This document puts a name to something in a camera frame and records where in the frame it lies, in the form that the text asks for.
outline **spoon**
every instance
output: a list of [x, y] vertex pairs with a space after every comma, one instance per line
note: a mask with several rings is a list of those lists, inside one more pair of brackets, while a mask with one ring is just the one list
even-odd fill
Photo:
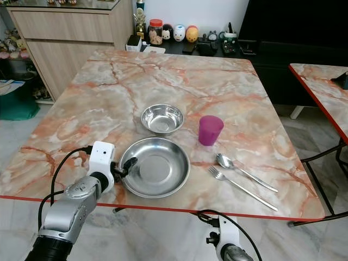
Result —
[[248, 173], [245, 170], [242, 170], [236, 166], [233, 165], [233, 162], [226, 157], [225, 155], [222, 155], [221, 153], [219, 153], [218, 155], [216, 155], [216, 160], [217, 162], [220, 164], [221, 167], [224, 167], [225, 169], [229, 169], [229, 170], [234, 170], [234, 169], [238, 169], [241, 172], [243, 172], [245, 175], [249, 176], [250, 178], [252, 178], [254, 181], [258, 182], [259, 184], [261, 184], [262, 186], [274, 191], [274, 192], [278, 192], [277, 189], [273, 188], [271, 185], [268, 185], [267, 183], [265, 183], [264, 181], [262, 181], [261, 179], [259, 179], [258, 177], [254, 176], [253, 174]]

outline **marble tabletop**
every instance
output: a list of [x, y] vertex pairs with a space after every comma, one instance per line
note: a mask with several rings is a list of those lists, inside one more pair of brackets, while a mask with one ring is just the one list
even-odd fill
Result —
[[[122, 183], [100, 205], [195, 212], [215, 209], [239, 216], [318, 220], [324, 209], [252, 64], [244, 59], [116, 51], [95, 52], [55, 102], [26, 144], [0, 176], [2, 198], [38, 201], [49, 193], [53, 172], [71, 150], [95, 140], [115, 144], [117, 161], [128, 146], [153, 136], [140, 122], [149, 105], [178, 107], [185, 121], [168, 136], [191, 161], [190, 176], [178, 192], [145, 199]], [[216, 115], [225, 127], [214, 146], [199, 143], [198, 121]], [[261, 187], [238, 171], [226, 176], [279, 208], [275, 212], [207, 169], [217, 153], [279, 190]], [[65, 188], [83, 177], [88, 156], [74, 154], [55, 184]]]
[[290, 64], [290, 69], [348, 144], [348, 90], [331, 81], [348, 67]]

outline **cable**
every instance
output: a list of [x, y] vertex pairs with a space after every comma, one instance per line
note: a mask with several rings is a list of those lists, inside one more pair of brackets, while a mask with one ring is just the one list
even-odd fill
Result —
[[42, 225], [42, 219], [41, 219], [42, 208], [44, 207], [44, 204], [45, 204], [46, 200], [48, 200], [48, 198], [50, 198], [51, 196], [62, 194], [63, 192], [64, 191], [61, 190], [61, 191], [57, 191], [57, 192], [51, 193], [51, 194], [47, 195], [46, 197], [44, 197], [43, 200], [41, 201], [40, 206], [39, 206], [39, 211], [38, 211], [38, 231], [40, 230], [41, 225]]
[[218, 212], [218, 211], [215, 211], [215, 210], [211, 210], [211, 209], [204, 209], [204, 210], [198, 211], [197, 216], [198, 216], [199, 220], [201, 220], [201, 221], [203, 221], [203, 222], [205, 222], [205, 223], [208, 223], [208, 220], [204, 220], [204, 219], [202, 219], [202, 218], [200, 217], [200, 215], [204, 215], [204, 213], [214, 213], [214, 214], [216, 214], [216, 215], [223, 216], [225, 219], [227, 219], [228, 221], [230, 221], [233, 225], [235, 225], [236, 227], [238, 227], [238, 229], [239, 229], [240, 231], [242, 231], [242, 233], [243, 233], [243, 234], [246, 236], [246, 238], [250, 241], [252, 247], [253, 247], [254, 250], [255, 250], [255, 253], [256, 253], [257, 258], [259, 259], [259, 261], [262, 261], [260, 252], [259, 252], [259, 250], [257, 249], [257, 247], [256, 247], [256, 245], [255, 245], [255, 243], [254, 243], [254, 241], [252, 241], [252, 239], [251, 239], [251, 237], [248, 235], [248, 233], [247, 233], [241, 226], [239, 226], [234, 220], [230, 219], [228, 216], [226, 216], [225, 214], [223, 214], [223, 213], [221, 213], [221, 212]]
[[60, 168], [63, 166], [64, 162], [66, 162], [66, 160], [68, 159], [68, 157], [70, 157], [72, 154], [74, 154], [75, 152], [78, 152], [78, 151], [84, 151], [86, 152], [88, 155], [91, 154], [92, 152], [92, 148], [93, 146], [87, 146], [87, 147], [83, 147], [83, 148], [77, 148], [76, 150], [73, 150], [71, 152], [69, 152], [65, 158], [60, 162], [60, 164], [58, 165], [58, 168], [55, 170], [54, 172], [54, 175], [52, 177], [52, 182], [51, 182], [51, 206], [53, 205], [54, 203], [54, 184], [55, 184], [55, 179], [57, 177], [57, 174], [58, 172], [60, 171]]

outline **tile floor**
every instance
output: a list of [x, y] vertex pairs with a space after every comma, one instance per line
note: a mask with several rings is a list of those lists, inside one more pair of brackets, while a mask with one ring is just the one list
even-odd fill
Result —
[[[0, 121], [0, 178], [10, 158], [49, 108], [42, 105], [38, 115], [27, 121]], [[292, 109], [276, 106], [300, 158], [337, 144], [338, 134], [318, 108], [305, 108], [296, 120], [289, 118]], [[335, 210], [348, 210], [348, 179], [334, 156], [317, 160], [313, 167]], [[24, 260], [36, 237], [37, 209], [36, 202], [0, 199], [1, 261]], [[285, 221], [237, 220], [254, 239], [263, 260], [348, 260], [348, 218], [293, 228]], [[205, 243], [212, 230], [186, 213], [125, 209], [115, 215], [112, 208], [97, 207], [88, 217], [69, 260], [217, 260], [212, 245]], [[240, 236], [240, 241], [256, 261], [246, 238]]]

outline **stainless steel plate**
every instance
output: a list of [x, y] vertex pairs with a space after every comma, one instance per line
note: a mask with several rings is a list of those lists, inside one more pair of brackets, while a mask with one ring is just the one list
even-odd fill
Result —
[[181, 111], [167, 104], [152, 105], [141, 115], [141, 123], [156, 134], [170, 134], [180, 128], [183, 122]]
[[170, 140], [147, 138], [134, 143], [121, 157], [119, 167], [123, 167], [131, 157], [137, 157], [138, 162], [123, 183], [140, 197], [169, 196], [178, 191], [189, 177], [189, 157]]

